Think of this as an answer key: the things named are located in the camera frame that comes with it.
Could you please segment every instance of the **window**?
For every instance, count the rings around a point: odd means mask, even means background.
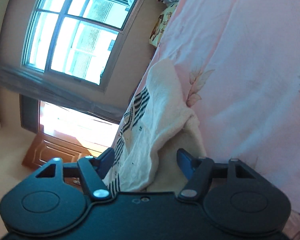
[[[24,64],[105,87],[103,77],[108,72],[110,78],[136,1],[130,6],[128,0],[39,0]]]

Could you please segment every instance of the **wooden door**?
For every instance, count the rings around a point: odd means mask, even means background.
[[[53,135],[39,132],[28,149],[22,165],[36,170],[55,157],[61,158],[64,163],[76,162],[88,155],[98,157],[107,149],[102,145],[79,142],[76,138],[65,134],[54,132]],[[65,178],[65,182],[73,186],[80,185],[78,178]]]

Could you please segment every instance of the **pink bedsheet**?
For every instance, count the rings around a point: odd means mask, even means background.
[[[300,213],[300,0],[180,0],[149,68],[164,58],[185,101],[214,70],[192,106],[208,157],[240,158]]]

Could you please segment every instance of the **black stripe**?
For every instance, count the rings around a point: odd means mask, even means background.
[[[134,120],[136,120],[138,118],[138,116],[140,115],[140,113],[142,113],[142,111],[144,111],[149,99],[150,99],[150,97],[148,97],[145,101],[142,102],[142,107],[140,108],[140,111],[138,111],[138,113],[134,116]]]
[[[114,191],[114,184],[113,184],[113,181],[111,182],[111,185],[112,185],[112,195],[114,196],[116,192]]]
[[[116,144],[116,146],[114,148],[114,151],[117,151],[117,149],[119,148],[119,146],[124,142],[123,139],[122,139],[122,137],[120,137],[120,139],[121,139],[120,141],[119,140],[117,141],[117,144]]]
[[[143,112],[143,113],[139,116],[138,120],[136,120],[136,121],[134,122],[134,124],[132,125],[132,128],[135,127],[135,126],[137,125],[137,123],[138,123],[139,120],[143,117],[144,114],[145,114],[145,113]]]
[[[114,179],[114,189],[116,192],[118,192],[118,189],[117,189],[117,178]]]
[[[121,157],[121,155],[122,155],[122,152],[119,153],[119,155],[117,156],[117,159],[114,160],[113,166],[116,165],[116,164],[119,162],[120,157]]]
[[[119,156],[121,156],[121,154],[123,152],[123,146],[124,146],[124,144],[122,144],[120,149],[116,151],[116,153],[114,155],[114,161],[117,161],[120,158]]]
[[[120,179],[119,179],[119,174],[118,174],[118,191],[121,191],[121,190],[120,190]]]
[[[130,111],[126,112],[124,115],[123,115],[123,118],[126,118],[131,112],[131,108],[130,108]]]
[[[108,188],[109,191],[111,192],[111,183],[109,183],[109,185],[107,186],[107,188]]]
[[[135,110],[136,110],[136,114],[137,114],[137,112],[138,112],[138,110],[139,110],[140,105],[143,104],[144,99],[147,98],[148,96],[149,96],[149,93],[147,93],[146,95],[144,95],[144,96],[142,97],[141,102],[140,102],[137,106],[136,106],[136,105],[134,106],[134,108],[135,108]]]
[[[121,144],[122,142],[123,142],[123,139],[122,139],[122,137],[120,137],[120,138],[117,140],[117,144],[115,145],[114,151],[117,150],[117,148],[119,147],[119,144]]]
[[[122,127],[122,133],[129,129],[132,122],[132,111],[130,111],[130,116],[128,122]]]
[[[139,93],[138,95],[140,95],[140,96],[133,101],[133,104],[136,105],[143,98],[143,96],[147,93],[148,93],[148,90],[145,90],[144,92]]]
[[[145,87],[139,94],[136,95],[135,99],[139,99],[139,97],[142,96],[147,91],[148,91],[148,89],[147,89],[147,87]]]

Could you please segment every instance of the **white towel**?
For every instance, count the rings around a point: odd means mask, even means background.
[[[206,155],[198,126],[197,116],[186,106],[174,65],[169,59],[156,63],[149,70],[145,88],[124,115],[115,162],[104,183],[114,195],[144,190],[156,177],[152,190],[165,191],[173,184],[169,190],[178,191],[186,180],[177,165],[177,149],[190,149],[195,157]],[[159,151],[160,158],[169,161],[156,175]]]

